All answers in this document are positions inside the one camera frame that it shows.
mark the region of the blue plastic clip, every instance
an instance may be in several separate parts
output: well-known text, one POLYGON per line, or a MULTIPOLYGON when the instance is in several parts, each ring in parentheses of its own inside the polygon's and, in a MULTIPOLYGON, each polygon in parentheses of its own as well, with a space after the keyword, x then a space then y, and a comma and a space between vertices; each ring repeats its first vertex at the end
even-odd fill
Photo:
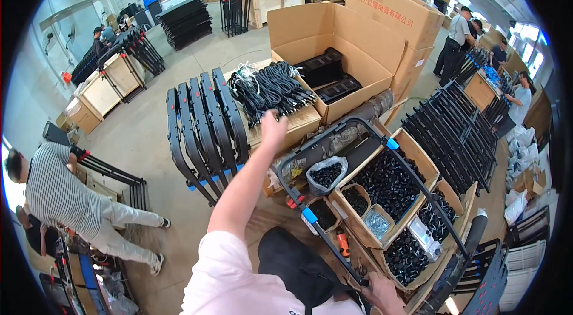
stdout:
POLYGON ((400 145, 398 145, 398 143, 394 139, 388 139, 386 146, 390 149, 397 149, 398 147, 400 147, 400 145))

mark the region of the human hand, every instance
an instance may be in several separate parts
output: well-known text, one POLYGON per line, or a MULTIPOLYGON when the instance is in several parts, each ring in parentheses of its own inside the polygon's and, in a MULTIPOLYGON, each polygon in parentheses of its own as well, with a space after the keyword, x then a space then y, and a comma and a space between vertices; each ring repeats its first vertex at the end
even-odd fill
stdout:
POLYGON ((276 154, 287 135, 288 118, 283 116, 277 122, 278 111, 267 110, 261 118, 261 146, 276 154))
POLYGON ((404 315, 404 302, 396 294, 394 283, 377 272, 368 273, 370 279, 369 288, 362 288, 362 294, 366 300, 378 309, 384 315, 404 315))

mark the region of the man in gray shirt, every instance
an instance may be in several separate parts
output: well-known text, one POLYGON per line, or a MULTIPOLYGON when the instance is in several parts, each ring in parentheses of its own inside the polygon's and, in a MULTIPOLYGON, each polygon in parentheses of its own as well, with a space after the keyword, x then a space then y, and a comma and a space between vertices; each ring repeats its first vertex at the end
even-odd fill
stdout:
POLYGON ((521 86, 515 89, 515 97, 505 94, 505 98, 512 104, 505 118, 495 125, 496 135, 499 139, 504 137, 516 125, 523 124, 527 111, 531 105, 531 90, 529 89, 528 73, 523 71, 519 74, 521 86))
POLYGON ((460 61, 460 57, 463 56, 462 45, 465 41, 467 40, 470 45, 477 46, 477 41, 469 31, 468 20, 471 17, 472 11, 468 7, 462 6, 460 13, 452 18, 448 38, 446 38, 434 68, 434 75, 441 78, 440 86, 446 85, 451 78, 455 78, 453 69, 460 61))

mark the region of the black trousers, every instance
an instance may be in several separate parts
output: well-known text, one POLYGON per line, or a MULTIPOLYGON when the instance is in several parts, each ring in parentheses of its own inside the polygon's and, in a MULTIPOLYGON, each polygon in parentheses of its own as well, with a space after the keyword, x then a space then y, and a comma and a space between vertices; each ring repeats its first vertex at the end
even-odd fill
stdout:
POLYGON ((262 236, 258 258, 258 273, 281 278, 286 289, 306 307, 305 315, 341 293, 347 293, 370 313, 371 305, 360 292, 340 283, 324 259, 282 227, 272 228, 262 236))
POLYGON ((458 44, 454 39, 446 38, 446 43, 438 57, 438 63, 440 58, 442 58, 443 72, 440 80, 440 86, 446 85, 450 79, 454 78, 454 68, 463 57, 463 51, 461 50, 461 45, 458 44))

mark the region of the white pants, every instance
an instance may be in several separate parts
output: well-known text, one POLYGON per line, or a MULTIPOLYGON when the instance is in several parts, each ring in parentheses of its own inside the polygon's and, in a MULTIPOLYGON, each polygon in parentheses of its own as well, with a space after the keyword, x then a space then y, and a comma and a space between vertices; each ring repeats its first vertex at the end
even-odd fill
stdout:
POLYGON ((158 261, 155 253, 128 242, 113 228, 112 224, 133 223, 159 227, 163 225, 163 218, 152 212, 138 210, 118 202, 111 202, 107 198, 102 199, 101 210, 100 231, 90 244, 102 253, 113 255, 126 261, 147 263, 150 267, 153 267, 158 261))

